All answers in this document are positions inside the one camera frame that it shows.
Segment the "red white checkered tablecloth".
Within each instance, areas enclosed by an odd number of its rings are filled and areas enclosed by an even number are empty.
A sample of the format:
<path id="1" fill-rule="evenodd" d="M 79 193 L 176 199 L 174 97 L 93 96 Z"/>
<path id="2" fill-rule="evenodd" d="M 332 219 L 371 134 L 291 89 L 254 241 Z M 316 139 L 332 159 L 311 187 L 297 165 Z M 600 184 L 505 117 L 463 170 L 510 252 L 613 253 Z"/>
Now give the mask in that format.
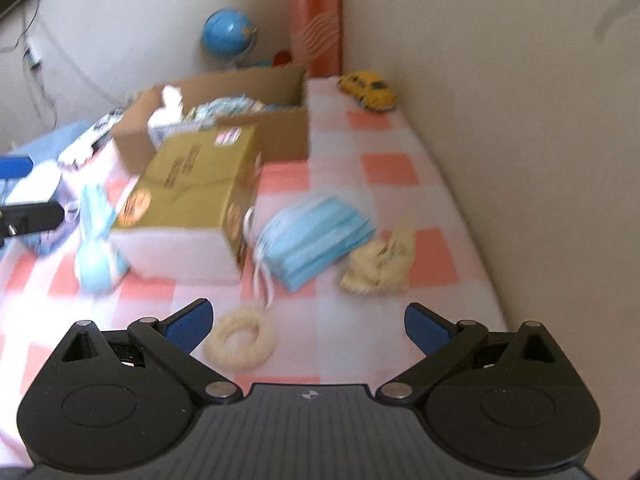
<path id="1" fill-rule="evenodd" d="M 504 327 L 494 289 L 468 229 L 431 156 L 405 118 L 360 110 L 331 79 L 307 84 L 310 156 L 262 170 L 255 223 L 310 194 L 339 197 L 368 216 L 379 236 L 399 222 L 416 229 L 416 258 L 407 289 L 354 296 L 340 286 L 335 263 L 296 292 L 274 291 L 269 309 L 278 344 L 262 367 L 236 373 L 255 382 L 368 384 L 376 388 L 420 359 L 404 332 L 404 311 L 416 301 L 450 320 L 474 318 Z M 46 258 L 18 243 L 1 261 L 1 463 L 26 467 L 16 428 L 22 396 L 73 322 L 91 320 L 121 330 L 152 315 L 164 318 L 200 297 L 217 314 L 253 303 L 253 272 L 237 285 L 147 281 L 128 275 L 107 296 L 83 294 L 74 275 L 79 238 L 72 235 Z"/>

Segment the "white cloth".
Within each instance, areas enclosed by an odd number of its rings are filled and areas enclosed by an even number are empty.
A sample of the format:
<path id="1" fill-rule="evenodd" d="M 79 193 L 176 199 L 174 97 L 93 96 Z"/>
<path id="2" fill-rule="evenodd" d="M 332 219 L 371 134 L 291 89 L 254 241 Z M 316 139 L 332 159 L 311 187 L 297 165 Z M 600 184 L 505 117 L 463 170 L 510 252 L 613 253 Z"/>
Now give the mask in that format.
<path id="1" fill-rule="evenodd" d="M 168 84 L 160 92 L 162 105 L 154 110 L 148 119 L 148 135 L 154 145 L 159 148 L 183 120 L 182 91 L 179 87 Z"/>

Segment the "yellow toy car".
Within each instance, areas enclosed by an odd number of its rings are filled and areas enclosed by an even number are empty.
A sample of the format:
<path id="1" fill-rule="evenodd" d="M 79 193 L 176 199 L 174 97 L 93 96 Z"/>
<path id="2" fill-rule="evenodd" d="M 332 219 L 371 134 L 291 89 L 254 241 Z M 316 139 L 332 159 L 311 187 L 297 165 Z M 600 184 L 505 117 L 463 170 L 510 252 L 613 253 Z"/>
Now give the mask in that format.
<path id="1" fill-rule="evenodd" d="M 397 106 L 395 91 L 382 76 L 372 70 L 356 70 L 345 74 L 338 78 L 337 87 L 370 112 L 389 112 Z"/>

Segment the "blue desk globe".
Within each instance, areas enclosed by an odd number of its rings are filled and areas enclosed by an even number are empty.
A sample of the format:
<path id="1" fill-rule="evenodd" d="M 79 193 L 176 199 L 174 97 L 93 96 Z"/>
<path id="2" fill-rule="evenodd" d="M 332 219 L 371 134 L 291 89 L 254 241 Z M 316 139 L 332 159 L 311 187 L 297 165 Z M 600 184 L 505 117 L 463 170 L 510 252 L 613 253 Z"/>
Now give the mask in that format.
<path id="1" fill-rule="evenodd" d="M 223 8 L 205 21 L 201 45 L 214 58 L 237 68 L 253 51 L 257 35 L 257 26 L 243 12 Z"/>

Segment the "black white toothpaste box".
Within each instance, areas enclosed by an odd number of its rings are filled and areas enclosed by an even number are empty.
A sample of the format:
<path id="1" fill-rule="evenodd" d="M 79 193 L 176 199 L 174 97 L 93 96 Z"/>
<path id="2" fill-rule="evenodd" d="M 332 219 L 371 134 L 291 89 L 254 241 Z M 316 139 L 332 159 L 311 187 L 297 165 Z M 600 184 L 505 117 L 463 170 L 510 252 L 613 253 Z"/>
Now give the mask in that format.
<path id="1" fill-rule="evenodd" d="M 58 164 L 72 169 L 85 166 L 111 139 L 112 129 L 122 120 L 124 115 L 123 108 L 115 108 L 104 115 L 58 155 Z"/>

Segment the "blue face mask stack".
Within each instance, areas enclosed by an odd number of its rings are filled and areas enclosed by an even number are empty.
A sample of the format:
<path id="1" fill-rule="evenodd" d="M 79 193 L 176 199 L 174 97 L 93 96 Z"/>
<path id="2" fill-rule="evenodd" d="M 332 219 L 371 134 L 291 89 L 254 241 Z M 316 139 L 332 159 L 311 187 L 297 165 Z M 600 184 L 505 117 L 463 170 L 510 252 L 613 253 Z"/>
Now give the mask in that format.
<path id="1" fill-rule="evenodd" d="M 371 218 L 329 194 L 305 196 L 277 212 L 257 233 L 254 219 L 250 208 L 242 233 L 254 266 L 253 294 L 266 309 L 273 303 L 274 284 L 297 292 L 375 233 Z"/>

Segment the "brown cardboard box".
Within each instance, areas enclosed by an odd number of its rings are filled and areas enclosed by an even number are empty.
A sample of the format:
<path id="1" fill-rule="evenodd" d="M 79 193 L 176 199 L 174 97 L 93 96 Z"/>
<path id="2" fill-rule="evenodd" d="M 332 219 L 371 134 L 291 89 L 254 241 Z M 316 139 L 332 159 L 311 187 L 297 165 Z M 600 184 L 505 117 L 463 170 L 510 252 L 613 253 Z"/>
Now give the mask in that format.
<path id="1" fill-rule="evenodd" d="M 127 108 L 111 136 L 120 160 L 130 174 L 142 174 L 168 133 L 198 131 L 209 126 L 254 125 L 259 134 L 264 162 L 298 162 L 310 155 L 306 68 L 297 64 L 251 67 L 206 73 L 171 81 L 181 91 L 183 121 L 155 133 L 148 129 L 152 114 L 163 106 L 157 84 Z M 254 101 L 254 110 L 216 113 L 202 119 L 191 110 L 216 100 L 243 98 Z"/>

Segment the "pink patterned curtain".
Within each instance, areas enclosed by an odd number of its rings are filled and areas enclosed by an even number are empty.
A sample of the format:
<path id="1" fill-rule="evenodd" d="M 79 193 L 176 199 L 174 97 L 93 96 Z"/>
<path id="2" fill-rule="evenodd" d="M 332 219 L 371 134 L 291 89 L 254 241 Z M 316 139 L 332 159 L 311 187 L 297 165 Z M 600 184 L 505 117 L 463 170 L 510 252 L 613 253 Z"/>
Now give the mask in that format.
<path id="1" fill-rule="evenodd" d="M 288 0 L 293 61 L 312 78 L 337 76 L 343 69 L 342 0 Z"/>

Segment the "gold tissue paper pack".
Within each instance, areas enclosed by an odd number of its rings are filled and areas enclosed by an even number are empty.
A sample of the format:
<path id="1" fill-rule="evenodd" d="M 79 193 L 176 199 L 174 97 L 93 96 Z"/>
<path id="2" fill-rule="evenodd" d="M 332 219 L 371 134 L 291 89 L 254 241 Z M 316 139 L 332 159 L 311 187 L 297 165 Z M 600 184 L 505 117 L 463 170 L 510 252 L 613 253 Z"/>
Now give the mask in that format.
<path id="1" fill-rule="evenodd" d="M 122 204 L 110 241 L 139 278 L 239 283 L 243 220 L 255 205 L 260 170 L 255 125 L 173 136 Z"/>

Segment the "patterned drawstring pouch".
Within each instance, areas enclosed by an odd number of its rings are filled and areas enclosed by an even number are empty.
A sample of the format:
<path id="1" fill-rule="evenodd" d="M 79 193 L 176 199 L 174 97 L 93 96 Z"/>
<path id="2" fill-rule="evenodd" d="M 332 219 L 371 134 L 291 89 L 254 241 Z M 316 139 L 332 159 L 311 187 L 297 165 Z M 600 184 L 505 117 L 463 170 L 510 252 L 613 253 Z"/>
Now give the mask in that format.
<path id="1" fill-rule="evenodd" d="M 192 107 L 186 113 L 186 119 L 205 120 L 221 116 L 252 114 L 259 112 L 274 112 L 280 110 L 281 105 L 266 104 L 249 98 L 245 94 L 237 96 L 223 96 L 208 103 Z"/>

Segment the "cream yellow cloth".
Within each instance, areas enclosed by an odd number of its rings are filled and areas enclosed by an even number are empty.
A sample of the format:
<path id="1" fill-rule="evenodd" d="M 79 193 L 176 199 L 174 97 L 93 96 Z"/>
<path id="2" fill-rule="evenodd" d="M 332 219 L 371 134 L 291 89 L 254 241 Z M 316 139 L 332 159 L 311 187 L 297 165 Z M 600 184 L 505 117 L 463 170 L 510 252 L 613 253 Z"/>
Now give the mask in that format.
<path id="1" fill-rule="evenodd" d="M 348 255 L 341 289 L 355 295 L 404 290 L 409 286 L 414 258 L 416 231 L 400 226 L 388 240 L 375 238 Z"/>

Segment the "round tissue canister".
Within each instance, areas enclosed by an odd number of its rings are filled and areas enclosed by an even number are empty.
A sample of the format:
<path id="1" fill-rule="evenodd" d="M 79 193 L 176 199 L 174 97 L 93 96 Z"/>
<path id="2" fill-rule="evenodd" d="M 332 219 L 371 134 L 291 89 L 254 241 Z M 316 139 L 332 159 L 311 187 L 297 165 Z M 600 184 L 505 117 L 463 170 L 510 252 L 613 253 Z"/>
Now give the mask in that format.
<path id="1" fill-rule="evenodd" d="M 54 159 L 35 165 L 24 155 L 1 157 L 1 248 L 16 238 L 36 257 L 60 248 L 79 222 L 79 200 Z"/>

